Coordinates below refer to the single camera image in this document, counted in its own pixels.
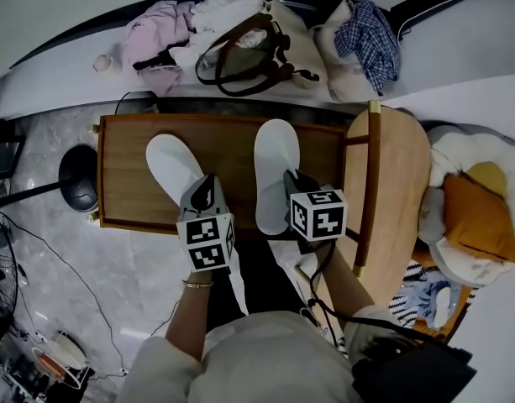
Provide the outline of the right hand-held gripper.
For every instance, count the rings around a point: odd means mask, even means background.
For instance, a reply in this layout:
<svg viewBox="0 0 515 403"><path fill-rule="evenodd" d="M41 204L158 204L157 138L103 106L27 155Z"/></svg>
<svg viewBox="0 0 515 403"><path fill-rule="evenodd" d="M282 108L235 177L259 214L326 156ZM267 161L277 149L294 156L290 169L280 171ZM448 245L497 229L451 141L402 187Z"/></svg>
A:
<svg viewBox="0 0 515 403"><path fill-rule="evenodd" d="M287 213L285 221L302 254L309 254L346 235L348 205L341 190L321 187L296 170L283 174Z"/></svg>

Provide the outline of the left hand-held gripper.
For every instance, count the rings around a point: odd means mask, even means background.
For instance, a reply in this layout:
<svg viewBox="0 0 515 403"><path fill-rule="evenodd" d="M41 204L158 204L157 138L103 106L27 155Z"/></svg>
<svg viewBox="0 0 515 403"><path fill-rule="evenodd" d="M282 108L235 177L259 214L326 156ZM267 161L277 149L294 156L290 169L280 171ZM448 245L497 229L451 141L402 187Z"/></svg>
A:
<svg viewBox="0 0 515 403"><path fill-rule="evenodd" d="M205 175L183 194L176 228L192 272L230 265L235 242L234 215L216 175Z"/></svg>

